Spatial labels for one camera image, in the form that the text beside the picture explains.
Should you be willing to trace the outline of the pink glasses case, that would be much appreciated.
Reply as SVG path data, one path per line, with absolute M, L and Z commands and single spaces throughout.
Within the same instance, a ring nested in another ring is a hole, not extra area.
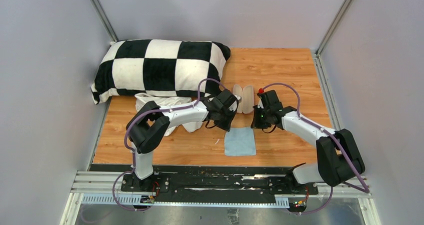
M 239 84 L 235 84 L 232 93 L 241 98 L 236 111 L 238 114 L 250 114 L 254 111 L 255 98 L 252 85 L 242 88 Z

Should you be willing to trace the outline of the light blue cleaning cloth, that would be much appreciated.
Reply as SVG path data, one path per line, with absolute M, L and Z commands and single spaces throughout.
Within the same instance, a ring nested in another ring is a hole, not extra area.
M 256 155 L 254 131 L 250 127 L 231 128 L 224 136 L 224 154 L 229 157 Z

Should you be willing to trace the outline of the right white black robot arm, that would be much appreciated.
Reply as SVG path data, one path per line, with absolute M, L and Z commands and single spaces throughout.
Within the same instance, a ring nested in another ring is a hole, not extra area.
M 259 103 L 253 107 L 251 128 L 278 128 L 315 146 L 316 163 L 298 164 L 287 172 L 285 186 L 290 193 L 298 194 L 309 183 L 335 187 L 365 172 L 365 163 L 349 130 L 322 126 L 297 108 L 283 106 L 275 90 L 260 89 L 257 95 Z

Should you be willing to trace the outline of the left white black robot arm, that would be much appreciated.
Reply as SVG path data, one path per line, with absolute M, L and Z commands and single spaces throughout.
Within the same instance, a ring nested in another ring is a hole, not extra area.
M 240 101 L 240 96 L 225 89 L 215 97 L 199 97 L 182 105 L 159 106 L 154 101 L 147 102 L 127 124 L 124 135 L 124 145 L 132 153 L 135 187 L 142 192 L 152 188 L 153 151 L 169 128 L 213 122 L 214 127 L 228 132 Z

